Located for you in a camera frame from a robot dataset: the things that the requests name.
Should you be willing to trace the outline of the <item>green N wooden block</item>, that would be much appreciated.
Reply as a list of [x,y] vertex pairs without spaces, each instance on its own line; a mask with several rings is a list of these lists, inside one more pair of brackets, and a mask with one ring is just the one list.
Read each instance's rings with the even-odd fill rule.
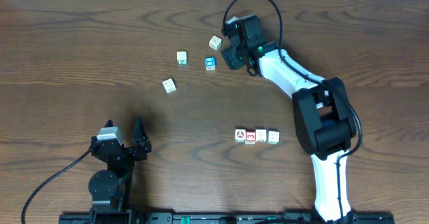
[[267,130],[266,129],[256,129],[256,141],[257,142],[266,142],[267,141]]

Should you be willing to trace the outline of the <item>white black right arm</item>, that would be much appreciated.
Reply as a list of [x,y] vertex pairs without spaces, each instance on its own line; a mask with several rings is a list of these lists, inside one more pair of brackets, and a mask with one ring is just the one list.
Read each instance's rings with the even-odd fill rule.
[[254,48],[236,43],[221,54],[229,68],[254,68],[292,99],[296,136],[314,168],[314,209],[323,223],[346,220],[352,211],[347,155],[357,130],[343,82],[312,74],[273,42]]

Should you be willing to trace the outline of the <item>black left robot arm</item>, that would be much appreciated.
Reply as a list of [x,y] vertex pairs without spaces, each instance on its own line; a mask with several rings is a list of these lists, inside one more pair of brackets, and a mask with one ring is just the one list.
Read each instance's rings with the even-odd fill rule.
[[135,145],[126,147],[119,128],[111,120],[91,137],[91,155],[107,164],[107,168],[96,172],[88,183],[92,196],[91,223],[146,222],[145,214],[130,204],[135,163],[146,160],[151,152],[151,143],[140,117],[136,119],[132,141]]

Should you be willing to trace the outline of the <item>red-framed number three block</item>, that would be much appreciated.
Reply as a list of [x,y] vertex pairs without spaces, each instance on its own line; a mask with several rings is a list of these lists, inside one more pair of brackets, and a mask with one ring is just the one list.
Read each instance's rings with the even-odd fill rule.
[[256,132],[247,131],[245,133],[245,144],[255,144],[256,142]]

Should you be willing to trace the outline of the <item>soccer ball yellow-top block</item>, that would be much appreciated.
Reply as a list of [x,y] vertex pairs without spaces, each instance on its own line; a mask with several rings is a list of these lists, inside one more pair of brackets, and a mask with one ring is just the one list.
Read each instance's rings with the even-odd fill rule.
[[244,142],[246,140],[246,130],[245,129],[236,129],[235,130],[235,141]]

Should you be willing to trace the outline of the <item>plain green-edge wooden block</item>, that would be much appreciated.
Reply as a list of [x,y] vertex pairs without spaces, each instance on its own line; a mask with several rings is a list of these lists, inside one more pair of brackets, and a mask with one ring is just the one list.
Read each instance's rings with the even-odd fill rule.
[[280,133],[278,131],[268,131],[267,142],[269,144],[278,144],[280,141]]

